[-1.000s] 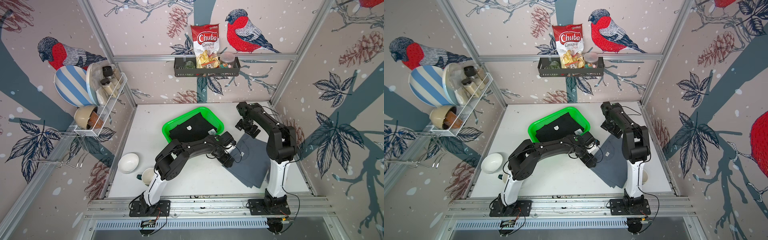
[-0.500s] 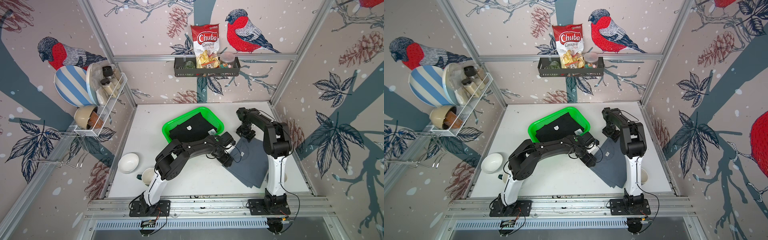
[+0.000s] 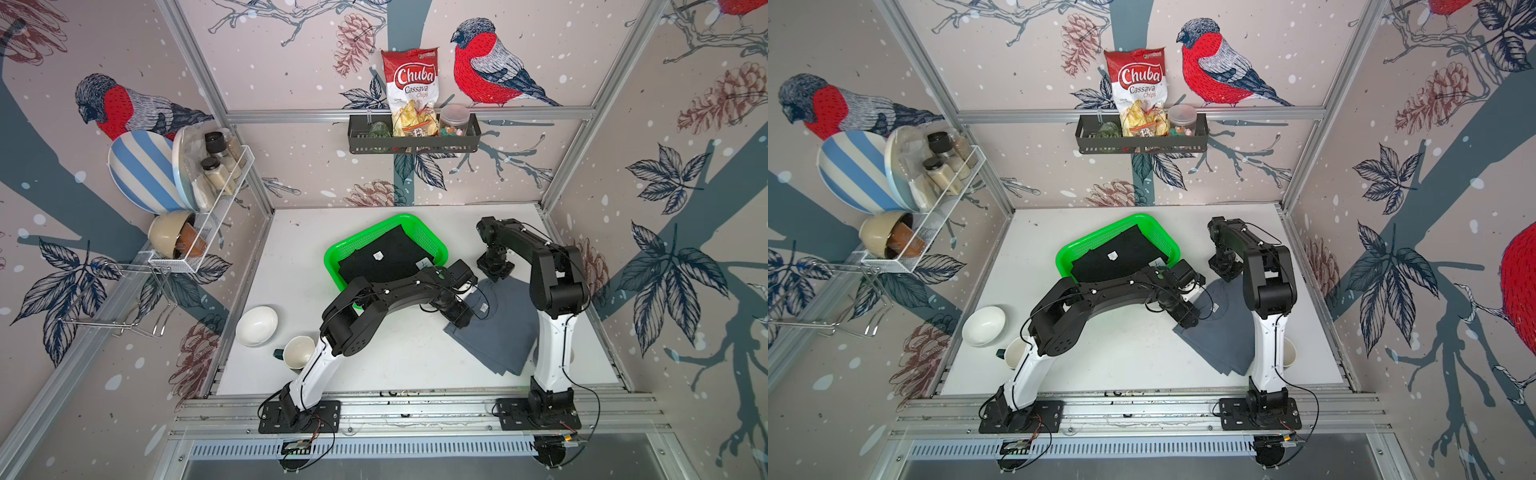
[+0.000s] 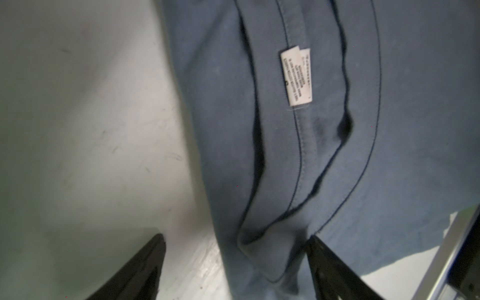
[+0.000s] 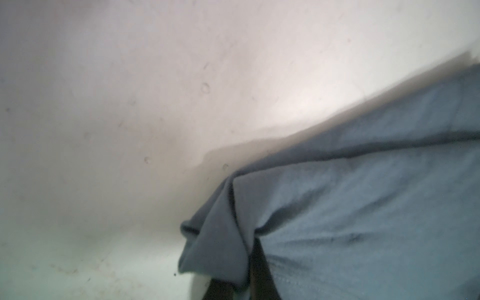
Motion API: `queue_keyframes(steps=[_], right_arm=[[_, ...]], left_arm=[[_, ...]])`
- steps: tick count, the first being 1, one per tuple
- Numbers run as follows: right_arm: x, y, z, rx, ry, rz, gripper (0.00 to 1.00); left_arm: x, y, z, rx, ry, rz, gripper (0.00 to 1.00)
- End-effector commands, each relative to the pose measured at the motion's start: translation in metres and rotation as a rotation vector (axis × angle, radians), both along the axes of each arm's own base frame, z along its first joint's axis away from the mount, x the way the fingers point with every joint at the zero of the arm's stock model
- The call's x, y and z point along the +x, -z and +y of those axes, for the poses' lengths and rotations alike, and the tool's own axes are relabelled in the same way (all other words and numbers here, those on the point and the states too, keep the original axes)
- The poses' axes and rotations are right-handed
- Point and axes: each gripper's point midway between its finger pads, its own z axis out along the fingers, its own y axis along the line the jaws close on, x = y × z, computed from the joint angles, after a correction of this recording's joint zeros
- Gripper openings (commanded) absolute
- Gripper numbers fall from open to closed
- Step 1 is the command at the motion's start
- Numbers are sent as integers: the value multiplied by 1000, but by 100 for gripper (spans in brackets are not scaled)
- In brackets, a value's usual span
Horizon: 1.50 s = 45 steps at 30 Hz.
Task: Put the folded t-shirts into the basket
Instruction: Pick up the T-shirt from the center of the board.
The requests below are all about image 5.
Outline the grey t-shirt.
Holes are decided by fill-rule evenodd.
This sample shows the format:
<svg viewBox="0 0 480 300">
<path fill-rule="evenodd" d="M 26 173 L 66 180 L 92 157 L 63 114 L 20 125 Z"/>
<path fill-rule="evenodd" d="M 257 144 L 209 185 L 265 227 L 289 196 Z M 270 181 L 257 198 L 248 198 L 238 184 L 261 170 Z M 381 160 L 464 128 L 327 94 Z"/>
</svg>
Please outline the grey t-shirt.
<svg viewBox="0 0 480 300">
<path fill-rule="evenodd" d="M 182 223 L 181 273 L 282 300 L 480 297 L 480 68 L 227 177 Z"/>
</svg>

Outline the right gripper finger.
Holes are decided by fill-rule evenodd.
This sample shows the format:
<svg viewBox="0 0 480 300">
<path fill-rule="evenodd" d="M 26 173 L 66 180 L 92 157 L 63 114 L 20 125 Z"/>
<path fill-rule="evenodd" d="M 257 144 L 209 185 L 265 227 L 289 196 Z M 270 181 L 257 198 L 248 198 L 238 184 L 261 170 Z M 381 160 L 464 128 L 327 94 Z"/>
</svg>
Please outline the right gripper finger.
<svg viewBox="0 0 480 300">
<path fill-rule="evenodd" d="M 203 300 L 280 300 L 260 240 L 255 239 L 249 260 L 249 286 L 236 291 L 228 282 L 212 279 Z"/>
</svg>

